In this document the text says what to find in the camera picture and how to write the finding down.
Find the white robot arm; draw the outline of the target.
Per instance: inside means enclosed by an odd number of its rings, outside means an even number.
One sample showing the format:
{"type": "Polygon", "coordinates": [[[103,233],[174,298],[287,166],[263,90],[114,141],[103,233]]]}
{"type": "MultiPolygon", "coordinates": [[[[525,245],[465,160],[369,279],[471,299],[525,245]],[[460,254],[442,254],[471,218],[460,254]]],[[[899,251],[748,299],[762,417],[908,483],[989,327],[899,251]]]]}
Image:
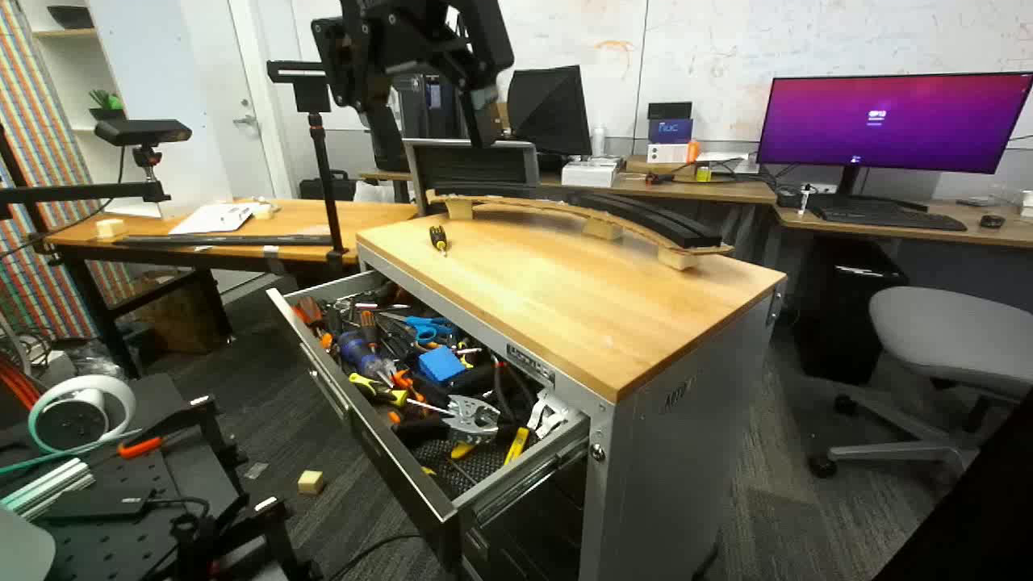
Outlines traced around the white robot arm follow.
{"type": "Polygon", "coordinates": [[[338,7],[338,17],[312,18],[311,33],[333,100],[369,122],[376,166],[405,166],[387,93],[400,70],[418,65],[456,87],[471,141],[479,149],[497,141],[497,74],[512,65],[497,0],[338,0],[338,7]]]}

